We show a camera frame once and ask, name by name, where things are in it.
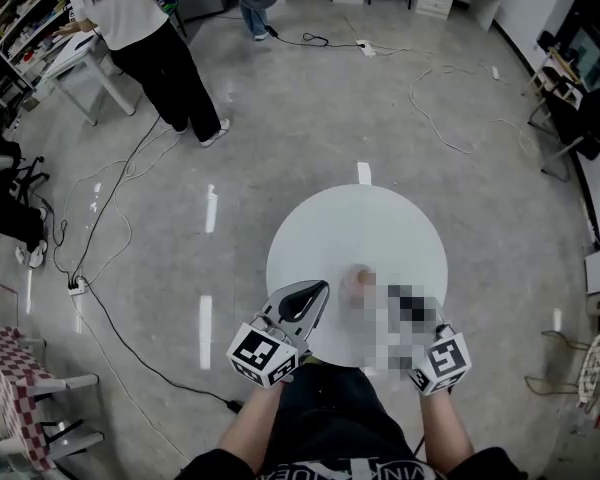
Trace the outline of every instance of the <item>hand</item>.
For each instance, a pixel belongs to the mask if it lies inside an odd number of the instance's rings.
[[[72,23],[69,23],[68,25],[65,25],[64,27],[60,27],[58,30],[56,30],[53,33],[53,36],[54,37],[57,37],[57,36],[70,36],[71,34],[75,34],[76,32],[78,32],[78,30],[80,30],[80,27],[74,21]]]

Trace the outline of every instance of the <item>white round table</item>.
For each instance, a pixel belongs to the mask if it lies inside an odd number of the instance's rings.
[[[309,337],[315,357],[363,366],[359,339],[341,324],[338,290],[354,265],[376,273],[378,285],[423,287],[444,304],[447,257],[433,224],[399,194],[373,185],[343,185],[320,192],[289,214],[267,258],[267,290],[309,279],[325,280],[329,302]]]

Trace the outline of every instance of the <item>black and white marker cube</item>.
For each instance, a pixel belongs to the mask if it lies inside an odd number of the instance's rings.
[[[298,349],[243,323],[227,351],[239,374],[265,388],[298,367]]]
[[[471,369],[471,358],[462,333],[443,338],[431,345],[424,360],[408,371],[423,395],[430,395],[456,384]]]

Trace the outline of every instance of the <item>person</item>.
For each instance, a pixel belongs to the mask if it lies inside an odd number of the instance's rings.
[[[30,208],[16,201],[9,193],[11,179],[8,173],[0,175],[0,234],[24,242],[29,258],[26,258],[22,248],[16,247],[18,262],[38,268],[47,252],[44,232],[47,210]]]
[[[267,11],[249,9],[240,2],[240,12],[242,13],[242,19],[244,19],[254,41],[263,41],[269,37],[269,32],[267,32],[267,29],[265,28],[265,26],[269,24],[267,21]]]
[[[203,147],[229,131],[218,119],[191,52],[155,0],[71,0],[76,21],[56,35],[99,27],[113,63],[137,80],[164,121],[178,132],[189,120]]]
[[[358,368],[305,363],[289,384],[256,387],[217,447],[177,480],[524,477],[501,448],[474,452],[447,390],[421,396],[420,406],[426,462]]]

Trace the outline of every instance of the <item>electrical outlet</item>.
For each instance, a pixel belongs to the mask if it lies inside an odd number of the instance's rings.
[[[356,44],[360,45],[360,51],[362,52],[362,55],[368,59],[372,59],[376,56],[376,51],[371,47],[371,44],[366,39],[358,39]]]
[[[76,281],[76,285],[74,288],[69,288],[69,295],[74,297],[75,295],[82,295],[87,291],[87,285],[84,282],[84,279],[80,278]]]

